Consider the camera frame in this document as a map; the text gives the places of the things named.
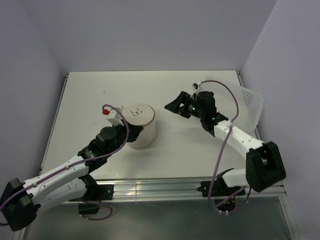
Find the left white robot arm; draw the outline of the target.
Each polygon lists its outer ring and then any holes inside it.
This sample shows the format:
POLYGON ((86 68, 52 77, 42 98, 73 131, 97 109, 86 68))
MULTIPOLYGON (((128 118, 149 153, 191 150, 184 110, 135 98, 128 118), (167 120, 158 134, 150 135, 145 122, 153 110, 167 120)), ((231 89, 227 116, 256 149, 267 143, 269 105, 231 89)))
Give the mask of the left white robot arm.
POLYGON ((0 212, 6 220, 1 226, 16 232, 30 225, 39 213, 61 203, 95 198, 98 185, 90 173, 126 143, 135 142, 143 129, 132 124, 104 127, 62 165, 31 179, 9 181, 0 197, 0 212))

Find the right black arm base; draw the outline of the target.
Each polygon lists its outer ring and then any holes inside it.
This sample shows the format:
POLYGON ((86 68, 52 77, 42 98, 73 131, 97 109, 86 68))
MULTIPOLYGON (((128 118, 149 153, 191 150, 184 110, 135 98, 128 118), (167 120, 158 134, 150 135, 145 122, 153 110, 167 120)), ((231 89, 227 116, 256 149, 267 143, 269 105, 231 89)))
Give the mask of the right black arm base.
MULTIPOLYGON (((219 173, 216 176, 216 180, 214 181, 213 188, 211 191, 211 197, 228 197, 231 194, 233 194, 236 191, 239 191, 241 189, 240 186, 235 187, 228 187, 227 184, 223 180, 223 175, 231 170, 234 170, 233 168, 230 168, 228 170, 225 170, 221 173, 219 173)), ((209 194, 209 188, 210 188, 211 181, 201 181, 200 187, 198 187, 196 190, 198 192, 201 192, 202 197, 208 197, 209 194)), ((231 199, 226 200, 220 205, 217 209, 221 211, 222 213, 229 213, 236 209, 237 206, 237 200, 236 196, 244 196, 246 194, 245 190, 243 189, 240 191, 237 195, 234 195, 231 199)))

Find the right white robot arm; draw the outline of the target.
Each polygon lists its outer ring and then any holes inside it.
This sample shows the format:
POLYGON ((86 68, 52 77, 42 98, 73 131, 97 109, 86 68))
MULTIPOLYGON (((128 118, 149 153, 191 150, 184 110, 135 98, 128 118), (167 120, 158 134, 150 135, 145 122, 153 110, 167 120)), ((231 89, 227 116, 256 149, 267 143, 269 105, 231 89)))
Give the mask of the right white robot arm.
POLYGON ((278 146, 272 141, 256 139, 234 126, 231 120, 218 112, 213 92, 190 95, 182 91, 164 108, 187 119, 198 118, 206 132, 222 140, 223 146, 231 146, 244 158, 244 168, 215 173, 210 190, 216 187, 220 194, 227 195, 233 188, 250 187, 259 193, 286 178, 278 146))

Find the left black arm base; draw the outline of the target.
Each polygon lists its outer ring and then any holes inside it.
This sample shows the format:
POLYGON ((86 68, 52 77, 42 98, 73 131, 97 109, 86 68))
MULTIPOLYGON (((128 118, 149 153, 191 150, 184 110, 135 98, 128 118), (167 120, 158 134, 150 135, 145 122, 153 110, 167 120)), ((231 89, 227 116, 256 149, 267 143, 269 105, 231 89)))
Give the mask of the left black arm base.
POLYGON ((78 213, 80 215, 96 215, 102 209, 103 201, 113 199, 114 185, 113 184, 98 184, 92 189, 87 190, 83 197, 80 197, 78 204, 78 213))

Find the white mesh laundry bag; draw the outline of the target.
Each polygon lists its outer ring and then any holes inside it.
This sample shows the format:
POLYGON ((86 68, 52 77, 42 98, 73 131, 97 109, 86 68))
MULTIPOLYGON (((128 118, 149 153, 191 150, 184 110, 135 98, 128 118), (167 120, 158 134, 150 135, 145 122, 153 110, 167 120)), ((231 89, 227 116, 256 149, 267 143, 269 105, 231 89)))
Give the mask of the white mesh laundry bag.
POLYGON ((122 114, 129 124, 143 127, 137 139, 128 145, 135 149, 150 145, 156 137, 155 110, 146 103, 133 103, 126 105, 122 114))

